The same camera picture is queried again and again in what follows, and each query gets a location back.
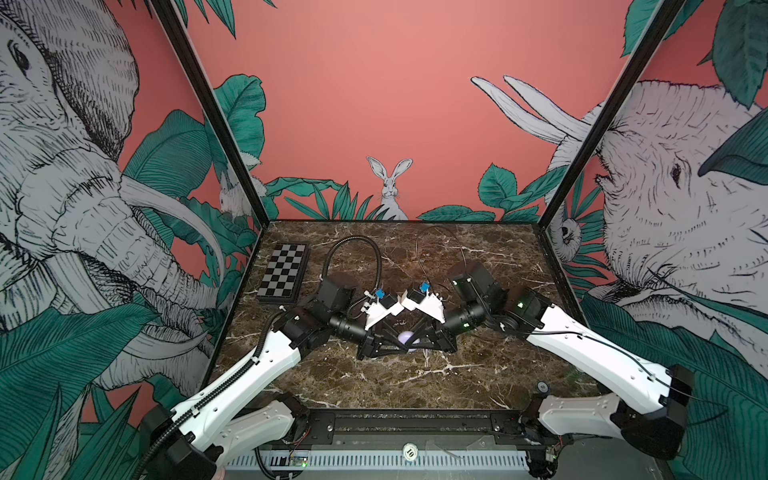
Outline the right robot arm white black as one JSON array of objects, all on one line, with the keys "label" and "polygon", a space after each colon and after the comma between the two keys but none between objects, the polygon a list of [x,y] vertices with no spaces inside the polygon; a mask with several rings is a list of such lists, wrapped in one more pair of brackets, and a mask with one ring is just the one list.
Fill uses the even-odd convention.
[{"label": "right robot arm white black", "polygon": [[640,452],[671,460],[680,452],[695,401],[694,374],[682,365],[662,366],[634,354],[576,321],[535,290],[503,287],[478,262],[458,263],[449,280],[461,302],[448,309],[428,283],[399,301],[422,320],[408,349],[453,352],[458,336],[485,325],[520,338],[577,367],[607,388],[601,396],[536,400],[524,428],[545,436],[585,434],[620,438]]}]

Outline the black white checkerboard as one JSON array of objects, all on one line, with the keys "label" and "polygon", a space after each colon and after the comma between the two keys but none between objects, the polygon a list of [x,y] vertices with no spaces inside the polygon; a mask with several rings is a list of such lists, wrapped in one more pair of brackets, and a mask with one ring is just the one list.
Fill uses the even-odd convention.
[{"label": "black white checkerboard", "polygon": [[308,243],[280,243],[269,256],[256,290],[264,304],[295,304],[300,295],[310,256]]}]

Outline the purple earbud charging case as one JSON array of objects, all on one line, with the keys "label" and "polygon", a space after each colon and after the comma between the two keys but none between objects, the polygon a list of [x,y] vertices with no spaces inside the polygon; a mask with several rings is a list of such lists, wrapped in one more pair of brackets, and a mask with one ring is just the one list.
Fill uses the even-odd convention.
[{"label": "purple earbud charging case", "polygon": [[398,335],[398,341],[409,348],[410,351],[413,351],[413,346],[420,343],[420,339],[418,337],[414,336],[414,333],[412,331],[403,331]]}]

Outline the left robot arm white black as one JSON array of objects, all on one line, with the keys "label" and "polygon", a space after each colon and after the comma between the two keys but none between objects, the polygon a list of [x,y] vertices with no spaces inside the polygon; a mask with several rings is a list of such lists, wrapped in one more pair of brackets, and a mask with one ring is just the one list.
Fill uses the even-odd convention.
[{"label": "left robot arm white black", "polygon": [[332,337],[357,345],[361,359],[397,355],[407,347],[395,335],[365,328],[351,315],[372,313],[381,300],[373,291],[354,298],[355,279],[322,270],[316,293],[267,322],[258,344],[213,383],[172,409],[162,406],[142,421],[135,479],[214,479],[247,451],[285,440],[301,441],[310,426],[306,407],[280,394],[251,413],[246,406],[267,386]]}]

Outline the poker chip on duct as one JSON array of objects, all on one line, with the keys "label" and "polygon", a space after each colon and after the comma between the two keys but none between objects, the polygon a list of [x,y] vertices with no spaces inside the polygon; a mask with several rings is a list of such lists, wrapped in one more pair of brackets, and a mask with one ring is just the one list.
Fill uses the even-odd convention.
[{"label": "poker chip on duct", "polygon": [[406,443],[402,448],[402,454],[407,462],[415,462],[419,456],[419,448],[414,443]]}]

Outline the black mounting rail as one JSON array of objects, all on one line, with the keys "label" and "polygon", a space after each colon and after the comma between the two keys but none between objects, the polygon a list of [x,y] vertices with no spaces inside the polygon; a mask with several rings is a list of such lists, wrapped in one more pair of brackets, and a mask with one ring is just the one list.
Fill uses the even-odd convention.
[{"label": "black mounting rail", "polygon": [[578,438],[628,439],[643,424],[642,416],[624,403],[599,408],[582,420],[561,404],[518,410],[303,409],[286,435],[289,443],[340,445],[354,440],[395,437],[490,436],[501,446],[537,450],[569,445]]}]

